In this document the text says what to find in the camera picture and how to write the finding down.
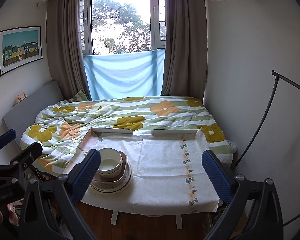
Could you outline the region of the person's left hand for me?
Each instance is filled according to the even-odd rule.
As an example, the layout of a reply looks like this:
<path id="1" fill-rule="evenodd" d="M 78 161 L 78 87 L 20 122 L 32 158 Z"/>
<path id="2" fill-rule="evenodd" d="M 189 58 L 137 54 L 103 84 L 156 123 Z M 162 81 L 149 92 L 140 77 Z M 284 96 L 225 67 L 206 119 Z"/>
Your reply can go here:
<path id="1" fill-rule="evenodd" d="M 13 203 L 8 204 L 0 209 L 0 224 L 3 224 L 5 220 L 12 225 L 19 225 L 19 217 L 15 212 Z"/>

